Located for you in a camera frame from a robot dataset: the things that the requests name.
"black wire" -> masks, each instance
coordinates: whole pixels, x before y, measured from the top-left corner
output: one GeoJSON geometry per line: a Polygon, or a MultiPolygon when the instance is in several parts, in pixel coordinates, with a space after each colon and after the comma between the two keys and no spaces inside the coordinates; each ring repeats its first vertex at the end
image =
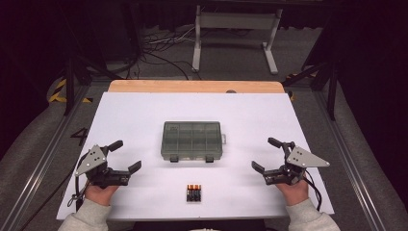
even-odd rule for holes
{"type": "MultiPolygon", "coordinates": [[[[81,159],[79,159],[79,162],[78,162],[78,165],[77,165],[77,169],[78,169],[78,167],[81,165],[82,161],[84,161],[84,159],[85,159],[86,156],[87,156],[87,155],[84,155],[84,156],[81,157],[81,159]]],[[[78,177],[75,177],[75,193],[76,193],[77,196],[80,195],[78,177]]]]}
{"type": "Polygon", "coordinates": [[[139,64],[136,64],[136,66],[138,67],[138,73],[136,73],[136,71],[134,71],[133,73],[136,75],[136,77],[137,77],[138,80],[139,80],[140,67],[139,67],[139,64]]]}
{"type": "Polygon", "coordinates": [[[318,194],[318,196],[317,196],[317,198],[318,198],[318,207],[317,207],[317,210],[320,211],[321,194],[320,194],[318,188],[316,188],[315,184],[313,184],[312,182],[310,182],[307,178],[303,178],[303,180],[305,180],[305,181],[315,190],[315,192],[318,194]]]}
{"type": "MultiPolygon", "coordinates": [[[[123,72],[123,71],[125,71],[125,70],[131,68],[132,66],[134,66],[137,61],[138,61],[138,59],[134,59],[134,60],[132,60],[129,64],[127,64],[127,65],[125,65],[125,66],[122,66],[122,67],[120,67],[120,68],[118,68],[118,69],[108,70],[108,71],[109,71],[109,72],[112,72],[113,74],[117,74],[117,73],[123,72]]],[[[101,74],[101,73],[99,73],[98,71],[88,70],[88,72],[89,72],[91,75],[93,75],[93,76],[99,76],[99,77],[100,77],[100,76],[105,76],[104,74],[101,74]]]]}
{"type": "Polygon", "coordinates": [[[171,32],[167,32],[167,31],[162,31],[162,32],[155,32],[155,33],[152,33],[152,34],[149,34],[149,35],[145,35],[145,37],[155,37],[155,39],[151,39],[150,41],[157,41],[157,40],[164,40],[164,39],[167,39],[167,36],[168,35],[170,35],[171,34],[171,32]],[[161,38],[159,38],[159,34],[164,34],[164,33],[166,33],[164,36],[162,36],[161,38]]]}
{"type": "Polygon", "coordinates": [[[39,208],[28,218],[28,220],[23,224],[23,226],[19,229],[19,231],[24,230],[27,225],[36,217],[36,215],[39,213],[39,211],[48,203],[48,201],[57,193],[57,191],[60,189],[60,187],[64,184],[64,182],[69,178],[69,176],[72,175],[72,172],[75,169],[75,165],[72,167],[72,169],[69,171],[69,173],[66,175],[64,180],[58,185],[58,187],[45,199],[45,201],[39,206],[39,208]]]}
{"type": "Polygon", "coordinates": [[[176,64],[174,64],[174,63],[172,63],[171,61],[169,61],[169,60],[167,60],[167,59],[165,59],[165,58],[159,57],[159,56],[157,56],[157,55],[153,55],[153,54],[150,54],[150,53],[145,53],[145,54],[150,55],[150,56],[153,56],[153,57],[156,57],[156,58],[159,59],[159,60],[163,60],[163,61],[166,61],[166,62],[169,63],[169,64],[174,65],[177,69],[179,69],[181,72],[183,72],[184,76],[186,77],[186,80],[190,80],[190,79],[189,79],[189,76],[187,76],[186,72],[184,72],[184,70],[183,70],[182,68],[180,68],[180,66],[178,66],[178,65],[176,65],[176,64]]]}
{"type": "Polygon", "coordinates": [[[128,73],[126,74],[126,79],[129,79],[129,76],[130,76],[130,68],[131,68],[131,66],[129,66],[129,68],[128,68],[128,73]]]}
{"type": "Polygon", "coordinates": [[[148,39],[147,42],[145,43],[146,45],[149,45],[148,48],[144,47],[144,52],[154,52],[154,51],[166,51],[168,48],[180,44],[186,41],[186,39],[189,39],[193,30],[190,29],[185,32],[180,32],[179,35],[177,33],[174,33],[171,37],[166,37],[168,34],[166,34],[162,38],[157,38],[155,40],[153,39],[148,39]]]}
{"type": "MultiPolygon", "coordinates": [[[[151,62],[148,62],[145,57],[144,57],[144,60],[143,59],[140,59],[140,60],[142,62],[146,63],[146,64],[167,64],[167,63],[151,63],[151,62]]],[[[191,67],[191,69],[194,71],[194,73],[197,75],[198,79],[203,80],[201,78],[201,76],[198,74],[198,71],[189,62],[187,62],[187,61],[173,61],[173,63],[175,63],[175,64],[177,64],[177,63],[188,64],[191,67]]]]}
{"type": "Polygon", "coordinates": [[[306,173],[309,175],[309,177],[310,177],[310,180],[312,181],[312,184],[314,184],[315,185],[315,181],[313,180],[313,177],[312,177],[312,175],[310,174],[310,172],[308,171],[308,170],[305,170],[306,171],[306,173]]]}

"metal rail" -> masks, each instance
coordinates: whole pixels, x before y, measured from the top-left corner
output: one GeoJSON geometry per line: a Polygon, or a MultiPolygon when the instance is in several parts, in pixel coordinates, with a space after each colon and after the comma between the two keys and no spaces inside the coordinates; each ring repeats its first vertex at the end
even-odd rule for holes
{"type": "Polygon", "coordinates": [[[367,190],[366,184],[364,183],[360,173],[355,166],[354,161],[351,157],[350,151],[345,144],[344,138],[340,133],[337,123],[330,119],[329,114],[326,112],[326,100],[321,91],[314,92],[315,98],[319,104],[319,109],[324,114],[324,118],[328,124],[328,127],[333,134],[337,145],[340,149],[340,157],[342,159],[345,171],[347,172],[348,178],[351,181],[351,185],[358,197],[358,200],[361,203],[361,207],[367,217],[367,220],[370,224],[371,230],[386,230],[385,226],[381,220],[381,217],[378,215],[377,210],[371,200],[370,194],[367,190]]]}
{"type": "Polygon", "coordinates": [[[76,103],[74,104],[71,113],[64,116],[60,124],[58,125],[57,131],[55,132],[51,141],[48,143],[47,148],[42,154],[42,157],[39,160],[35,170],[31,174],[26,186],[21,192],[20,197],[15,202],[9,216],[1,227],[2,231],[13,231],[16,229],[22,215],[24,214],[31,200],[36,194],[39,184],[41,183],[45,173],[51,165],[52,160],[54,159],[54,156],[57,153],[57,148],[60,145],[61,138],[65,132],[66,127],[69,125],[70,121],[75,115],[75,112],[79,108],[81,100],[85,97],[87,91],[88,87],[86,86],[78,87],[78,93],[75,97],[76,103]]]}

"cable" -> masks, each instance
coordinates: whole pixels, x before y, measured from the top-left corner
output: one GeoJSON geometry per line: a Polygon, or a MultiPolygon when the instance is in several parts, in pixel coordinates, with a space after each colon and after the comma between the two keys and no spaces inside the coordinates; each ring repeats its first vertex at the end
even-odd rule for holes
{"type": "Polygon", "coordinates": [[[22,231],[27,227],[27,225],[34,219],[34,217],[39,213],[39,211],[48,203],[48,201],[55,195],[55,193],[57,193],[57,191],[64,184],[64,182],[69,178],[69,176],[72,175],[72,172],[74,171],[74,169],[75,169],[75,165],[72,167],[72,169],[66,175],[64,180],[60,183],[60,185],[58,185],[58,187],[53,192],[51,192],[51,194],[45,199],[45,201],[39,206],[39,208],[28,218],[28,220],[23,224],[23,226],[21,226],[19,231],[22,231]]]}
{"type": "MultiPolygon", "coordinates": [[[[81,165],[82,161],[84,161],[84,159],[87,157],[87,155],[84,155],[81,157],[81,159],[79,159],[78,165],[77,165],[77,169],[78,167],[81,165]]],[[[77,196],[79,196],[80,192],[79,192],[79,182],[78,182],[78,177],[75,177],[75,193],[77,196]]]]}
{"type": "Polygon", "coordinates": [[[310,172],[308,171],[308,170],[305,170],[306,171],[306,173],[309,175],[309,177],[310,177],[310,180],[312,181],[312,184],[314,184],[315,185],[315,181],[313,180],[313,177],[312,177],[312,175],[310,174],[310,172]]]}
{"type": "Polygon", "coordinates": [[[139,64],[136,64],[136,66],[138,67],[138,73],[136,73],[136,71],[134,71],[133,73],[135,74],[135,76],[138,78],[139,80],[139,74],[140,74],[140,67],[139,64]]]}
{"type": "Polygon", "coordinates": [[[129,68],[128,68],[128,73],[126,74],[126,78],[125,79],[129,79],[129,77],[130,77],[130,68],[131,68],[131,66],[129,66],[129,68]]]}
{"type": "MultiPolygon", "coordinates": [[[[127,64],[127,65],[125,65],[125,66],[122,66],[122,67],[120,67],[120,68],[118,68],[118,69],[113,69],[113,70],[108,70],[109,72],[112,72],[113,74],[117,74],[117,73],[120,73],[120,72],[123,72],[123,71],[125,71],[125,70],[127,70],[127,69],[129,69],[129,68],[131,68],[132,66],[134,66],[135,64],[136,64],[136,62],[138,61],[138,59],[134,59],[134,60],[132,60],[129,64],[127,64]]],[[[91,75],[93,75],[93,76],[105,76],[104,74],[102,74],[102,73],[100,73],[100,72],[98,72],[98,71],[93,71],[93,70],[88,70],[88,72],[91,74],[91,75]]]]}
{"type": "Polygon", "coordinates": [[[147,42],[147,43],[149,43],[149,44],[154,44],[154,43],[159,43],[159,42],[162,42],[162,41],[170,41],[170,40],[172,40],[173,42],[175,42],[175,41],[178,41],[178,40],[180,40],[180,39],[182,39],[186,34],[188,34],[192,29],[194,29],[195,27],[192,27],[192,28],[190,28],[186,33],[184,33],[182,36],[180,36],[179,38],[164,38],[164,39],[159,39],[159,40],[155,40],[155,41],[150,41],[150,42],[147,42]]]}
{"type": "Polygon", "coordinates": [[[164,44],[155,43],[155,46],[154,46],[154,47],[152,46],[153,44],[149,44],[149,45],[150,45],[150,48],[144,48],[143,51],[144,51],[144,52],[147,52],[147,53],[151,53],[151,52],[154,52],[154,51],[166,51],[168,48],[171,48],[172,46],[177,45],[177,44],[180,44],[180,43],[183,43],[183,42],[185,42],[185,40],[183,40],[183,41],[178,41],[178,42],[172,42],[172,43],[170,43],[169,41],[167,41],[167,42],[164,43],[164,44]]]}
{"type": "Polygon", "coordinates": [[[316,196],[316,198],[318,199],[318,207],[317,210],[320,211],[320,205],[321,205],[321,194],[318,190],[318,188],[316,188],[315,184],[313,184],[312,182],[310,182],[307,178],[303,178],[303,180],[305,180],[317,193],[318,196],[316,196]]]}
{"type": "MultiPolygon", "coordinates": [[[[148,62],[147,60],[146,60],[146,58],[145,58],[145,60],[143,60],[143,59],[140,59],[142,62],[144,62],[144,63],[146,63],[146,64],[168,64],[168,63],[151,63],[151,62],[148,62]]],[[[199,80],[203,80],[202,78],[201,78],[201,76],[198,74],[198,71],[189,63],[189,62],[187,62],[187,61],[173,61],[172,63],[175,63],[175,64],[177,64],[177,63],[182,63],[182,64],[188,64],[190,67],[191,67],[191,69],[194,71],[194,73],[197,75],[197,77],[198,77],[198,79],[199,80]]]]}
{"type": "Polygon", "coordinates": [[[153,56],[153,57],[156,57],[157,59],[166,61],[167,63],[174,65],[177,69],[179,69],[181,72],[183,72],[184,76],[186,77],[186,80],[190,80],[190,79],[189,79],[189,76],[187,76],[186,72],[184,72],[184,70],[183,70],[182,68],[180,68],[180,66],[178,66],[178,65],[176,65],[176,64],[174,64],[174,63],[172,63],[171,61],[169,61],[169,60],[167,60],[167,59],[165,59],[165,58],[159,57],[159,56],[157,56],[157,55],[153,55],[153,54],[150,54],[150,53],[145,53],[145,54],[150,55],[150,56],[153,56]]]}

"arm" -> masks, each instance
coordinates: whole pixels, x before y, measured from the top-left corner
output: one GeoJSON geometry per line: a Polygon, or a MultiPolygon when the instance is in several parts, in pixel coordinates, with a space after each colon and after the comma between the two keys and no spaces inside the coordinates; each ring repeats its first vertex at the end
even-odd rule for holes
{"type": "Polygon", "coordinates": [[[76,214],[66,217],[59,230],[108,230],[106,218],[111,211],[111,197],[117,189],[118,186],[109,186],[104,190],[98,186],[88,186],[84,204],[76,214]]]}
{"type": "Polygon", "coordinates": [[[276,187],[282,192],[286,200],[286,210],[291,218],[290,231],[318,230],[337,231],[340,228],[327,214],[316,210],[309,199],[309,186],[305,181],[295,185],[278,184],[276,187]]]}

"gray storage case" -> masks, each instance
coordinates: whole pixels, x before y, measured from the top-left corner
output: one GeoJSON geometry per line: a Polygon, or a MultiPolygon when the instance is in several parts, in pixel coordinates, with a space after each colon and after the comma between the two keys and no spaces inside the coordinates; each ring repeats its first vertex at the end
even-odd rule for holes
{"type": "Polygon", "coordinates": [[[163,131],[162,156],[177,163],[180,160],[205,160],[212,163],[222,155],[219,122],[167,121],[163,131]]]}

